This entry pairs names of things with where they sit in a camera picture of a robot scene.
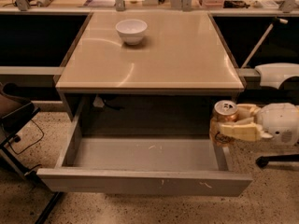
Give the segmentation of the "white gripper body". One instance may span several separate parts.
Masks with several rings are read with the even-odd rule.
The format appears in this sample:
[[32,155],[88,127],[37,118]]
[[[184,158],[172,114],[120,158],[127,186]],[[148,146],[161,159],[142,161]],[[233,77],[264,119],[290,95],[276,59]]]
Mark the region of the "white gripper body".
[[274,144],[294,145],[299,139],[299,108],[290,103],[270,104],[256,114],[262,138]]

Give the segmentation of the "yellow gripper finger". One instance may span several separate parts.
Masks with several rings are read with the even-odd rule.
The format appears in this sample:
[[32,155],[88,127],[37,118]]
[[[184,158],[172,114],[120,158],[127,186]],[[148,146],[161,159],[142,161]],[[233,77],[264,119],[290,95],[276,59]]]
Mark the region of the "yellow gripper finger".
[[250,142],[273,138],[273,135],[265,132],[260,124],[253,122],[241,125],[221,123],[219,131],[225,136]]
[[237,124],[250,124],[256,122],[256,115],[261,110],[260,107],[258,107],[255,104],[238,104],[238,118],[237,118]]

